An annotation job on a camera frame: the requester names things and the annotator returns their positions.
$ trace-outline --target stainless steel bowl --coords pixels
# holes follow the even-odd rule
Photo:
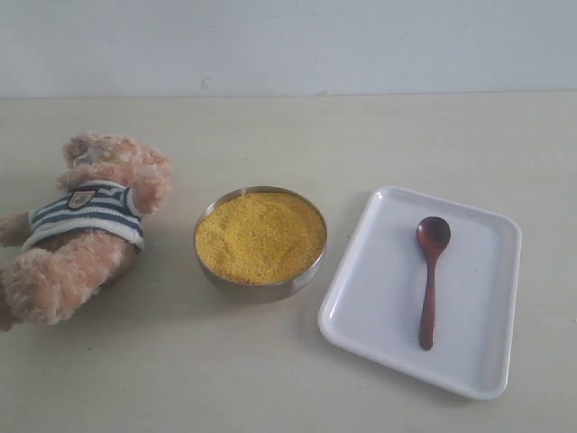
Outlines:
[[[308,203],[308,205],[311,206],[317,212],[317,214],[321,217],[321,220],[323,221],[323,225],[325,226],[325,245],[323,251],[320,253],[320,255],[316,258],[315,262],[307,270],[301,272],[299,275],[291,278],[290,280],[282,281],[276,284],[261,285],[261,286],[241,284],[239,282],[229,281],[212,272],[208,268],[208,266],[206,266],[203,263],[202,259],[200,258],[200,255],[198,254],[197,230],[200,223],[202,223],[210,214],[212,214],[218,207],[222,206],[227,201],[230,201],[233,198],[243,196],[250,192],[284,192],[287,194],[291,194]],[[325,259],[326,240],[328,238],[327,235],[328,230],[326,227],[325,217],[318,210],[318,208],[315,205],[313,205],[309,200],[289,189],[269,187],[269,186],[258,186],[258,187],[237,189],[236,191],[229,192],[228,194],[220,197],[209,207],[207,207],[206,210],[202,213],[202,215],[198,218],[197,223],[195,224],[195,229],[193,233],[193,242],[195,246],[195,254],[197,255],[197,259],[198,262],[200,263],[200,267],[203,273],[217,289],[219,289],[222,293],[230,296],[231,298],[237,299],[239,301],[250,303],[267,303],[267,302],[276,302],[278,300],[288,298],[289,296],[292,296],[298,291],[304,289],[313,280],[313,278],[316,275],[316,272],[319,270],[323,260]]]

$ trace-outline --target badge on shirt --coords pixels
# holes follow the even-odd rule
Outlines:
[[[80,209],[88,204],[95,194],[96,189],[90,191],[74,191],[72,197],[69,199],[69,208],[72,210]]]

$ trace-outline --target striped shirt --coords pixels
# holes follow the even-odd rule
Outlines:
[[[42,239],[90,228],[118,235],[137,251],[144,247],[142,214],[134,205],[132,188],[110,181],[85,182],[61,199],[30,212],[28,219],[32,235],[24,243],[24,251]]]

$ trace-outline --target tray rim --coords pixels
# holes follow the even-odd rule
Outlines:
[[[499,364],[500,369],[501,369],[501,375],[500,375],[501,380],[500,380],[499,384],[494,389],[488,390],[488,391],[480,391],[480,390],[475,389],[475,388],[455,386],[449,382],[446,382],[443,380],[437,380],[435,377],[427,375],[426,373],[420,373],[418,370],[413,371],[410,368],[406,368],[403,364],[399,364],[399,363],[392,362],[392,361],[383,362],[382,358],[376,359],[377,358],[376,356],[368,353],[366,350],[363,350],[361,347],[354,347],[355,346],[354,342],[350,342],[347,344],[348,339],[345,337],[338,336],[338,334],[335,333],[331,329],[331,327],[329,326],[330,320],[328,317],[329,314],[327,314],[327,313],[328,313],[329,303],[331,303],[332,297],[336,294],[335,283],[341,279],[341,276],[342,276],[341,274],[343,273],[343,268],[345,267],[345,265],[348,262],[351,250],[354,248],[354,246],[358,242],[358,236],[359,236],[359,233],[360,233],[361,228],[362,228],[362,223],[365,221],[368,212],[371,210],[371,205],[372,205],[373,201],[375,200],[375,198],[379,194],[388,193],[390,191],[407,193],[409,195],[419,196],[421,198],[432,199],[434,201],[441,202],[441,203],[444,203],[446,205],[465,208],[465,209],[468,209],[468,210],[476,212],[476,213],[481,213],[481,214],[488,216],[488,217],[497,218],[512,228],[513,234],[514,234],[514,248],[512,250],[513,254],[514,254],[513,279],[510,282],[510,287],[508,287],[508,297],[510,298],[510,305],[509,305],[509,308],[507,310],[507,324],[506,324],[506,329],[505,329],[506,335],[505,335],[504,351],[501,353],[503,362],[502,362],[502,364]],[[334,272],[333,279],[331,280],[331,282],[328,286],[328,290],[326,291],[326,294],[323,298],[323,302],[322,302],[321,307],[320,307],[318,314],[317,314],[317,325],[319,327],[319,330],[320,330],[321,334],[323,335],[323,337],[332,345],[340,347],[341,349],[343,349],[347,352],[353,353],[355,355],[358,355],[360,357],[366,358],[366,359],[368,359],[368,360],[370,360],[376,364],[382,365],[386,368],[390,368],[392,370],[403,373],[407,376],[418,379],[421,382],[429,383],[429,384],[434,385],[438,388],[447,390],[449,392],[453,392],[455,394],[462,395],[463,397],[471,399],[471,400],[488,401],[488,400],[496,399],[500,395],[503,394],[503,392],[507,389],[507,386],[508,386],[509,367],[510,367],[511,352],[512,352],[512,346],[513,346],[514,322],[515,322],[515,315],[516,315],[516,309],[517,309],[518,277],[519,277],[520,260],[521,260],[522,238],[523,238],[523,235],[521,232],[521,228],[509,216],[505,216],[503,214],[500,214],[500,213],[497,213],[494,211],[490,211],[487,209],[482,209],[480,207],[474,207],[471,205],[466,205],[466,204],[452,201],[452,200],[449,200],[446,198],[440,198],[437,196],[433,196],[431,194],[427,194],[427,193],[420,192],[420,191],[415,191],[413,189],[406,189],[406,188],[402,188],[402,187],[395,186],[395,185],[383,186],[383,187],[377,188],[371,193],[371,196],[369,197],[369,199],[366,202],[364,210],[362,211],[362,214],[359,217],[359,220],[357,221],[357,225],[354,228],[353,234],[351,236],[351,240],[349,241],[348,245],[346,246],[346,249],[343,253],[341,261],[339,262],[339,265],[338,265],[336,271]]]

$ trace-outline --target bowl rim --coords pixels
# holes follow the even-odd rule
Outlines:
[[[227,202],[229,202],[235,198],[239,198],[241,196],[245,196],[245,195],[250,194],[250,193],[259,193],[259,192],[280,192],[280,193],[290,194],[292,196],[295,196],[295,197],[303,200],[305,203],[307,203],[309,206],[311,206],[315,210],[315,212],[318,214],[318,216],[321,218],[321,221],[323,223],[323,227],[325,229],[325,242],[323,245],[323,250],[320,252],[320,254],[315,259],[315,261],[309,267],[307,267],[304,271],[299,272],[294,277],[288,278],[288,279],[280,281],[280,282],[275,282],[272,284],[247,284],[244,282],[229,280],[229,279],[222,277],[222,276],[218,275],[217,273],[215,273],[208,265],[206,265],[206,263],[200,257],[200,254],[198,253],[198,249],[197,249],[198,227],[200,226],[200,224],[205,219],[207,219],[213,212],[215,212],[215,210],[217,210],[219,207],[221,207],[224,203],[227,203]],[[195,254],[196,254],[197,259],[200,262],[201,266],[203,266],[206,270],[208,270],[216,278],[218,278],[222,281],[226,281],[226,282],[231,283],[231,284],[235,284],[235,285],[240,286],[242,288],[264,288],[264,287],[272,287],[273,288],[273,287],[282,286],[284,284],[287,284],[287,283],[294,281],[298,277],[309,272],[311,269],[314,269],[318,265],[318,263],[321,260],[323,260],[323,256],[325,255],[325,252],[326,252],[326,246],[328,244],[328,225],[326,224],[325,216],[320,211],[320,209],[315,204],[313,204],[313,202],[311,202],[308,198],[302,196],[301,194],[297,193],[296,191],[293,191],[291,189],[282,188],[282,187],[276,187],[276,186],[272,186],[272,185],[255,185],[255,186],[251,186],[251,187],[238,188],[238,189],[230,191],[226,194],[223,194],[223,196],[217,198],[210,205],[205,207],[205,210],[203,210],[203,212],[200,214],[200,216],[198,217],[198,219],[195,223],[195,226],[193,229],[193,234],[192,234],[192,242],[194,244]]]

